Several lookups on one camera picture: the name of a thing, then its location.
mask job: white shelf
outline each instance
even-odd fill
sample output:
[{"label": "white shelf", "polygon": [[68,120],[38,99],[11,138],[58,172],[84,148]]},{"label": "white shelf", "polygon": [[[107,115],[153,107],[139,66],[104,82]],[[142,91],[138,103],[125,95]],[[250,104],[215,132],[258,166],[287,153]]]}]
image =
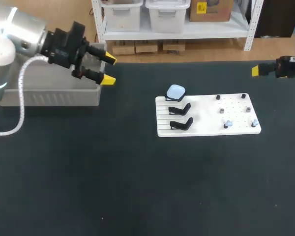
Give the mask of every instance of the white shelf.
[{"label": "white shelf", "polygon": [[151,31],[148,9],[142,8],[139,32],[110,31],[104,25],[105,40],[153,40],[153,39],[199,39],[199,38],[246,38],[249,25],[237,4],[234,4],[229,22],[190,22],[186,14],[182,33],[154,33]]}]

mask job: black clip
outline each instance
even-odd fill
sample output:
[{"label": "black clip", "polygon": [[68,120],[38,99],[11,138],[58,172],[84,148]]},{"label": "black clip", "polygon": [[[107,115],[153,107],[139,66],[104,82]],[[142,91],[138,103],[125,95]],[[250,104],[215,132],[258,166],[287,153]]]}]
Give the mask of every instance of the black clip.
[{"label": "black clip", "polygon": [[187,103],[187,105],[185,106],[184,109],[179,109],[177,107],[169,107],[168,111],[170,115],[181,115],[184,116],[187,114],[187,112],[189,111],[189,109],[191,108],[191,104]]},{"label": "black clip", "polygon": [[171,121],[170,126],[171,126],[171,129],[181,129],[181,130],[186,131],[190,128],[192,123],[193,123],[193,119],[192,119],[192,117],[190,117],[186,124],[182,124],[182,123],[179,123],[176,121]]}]

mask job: black mat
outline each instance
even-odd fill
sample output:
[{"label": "black mat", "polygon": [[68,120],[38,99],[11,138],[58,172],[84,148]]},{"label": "black mat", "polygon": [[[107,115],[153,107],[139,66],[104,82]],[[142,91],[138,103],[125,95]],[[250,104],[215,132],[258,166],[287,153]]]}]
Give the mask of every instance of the black mat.
[{"label": "black mat", "polygon": [[[0,236],[295,236],[295,79],[255,64],[118,64],[97,108],[27,108],[0,137]],[[261,134],[159,138],[171,84],[249,93]]]}]

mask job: wooden pallet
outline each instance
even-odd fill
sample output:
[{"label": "wooden pallet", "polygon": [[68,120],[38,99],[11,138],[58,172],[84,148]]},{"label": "wooden pallet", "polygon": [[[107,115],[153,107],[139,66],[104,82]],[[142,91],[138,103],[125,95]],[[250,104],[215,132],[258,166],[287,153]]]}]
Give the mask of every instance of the wooden pallet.
[{"label": "wooden pallet", "polygon": [[185,51],[186,41],[185,40],[164,40],[163,51],[167,53],[180,54]]},{"label": "wooden pallet", "polygon": [[136,40],[136,53],[157,53],[157,40]]},{"label": "wooden pallet", "polygon": [[135,53],[134,41],[115,41],[112,50],[113,55],[133,55]]}]

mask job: white board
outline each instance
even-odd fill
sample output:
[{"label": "white board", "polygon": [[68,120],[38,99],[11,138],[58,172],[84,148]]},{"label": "white board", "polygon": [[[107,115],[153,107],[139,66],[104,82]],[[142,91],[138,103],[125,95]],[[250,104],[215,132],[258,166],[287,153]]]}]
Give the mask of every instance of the white board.
[{"label": "white board", "polygon": [[[250,97],[241,98],[242,93],[217,95],[185,96],[181,102],[166,101],[165,97],[156,97],[157,134],[159,137],[186,137],[186,136],[216,136],[259,134],[260,124],[252,127],[254,119],[258,119],[252,106]],[[170,115],[168,107],[183,109],[187,103],[191,108],[185,116]],[[193,123],[187,131],[171,129],[170,121],[186,123],[192,117]],[[227,120],[233,123],[232,127],[224,128]]]}]

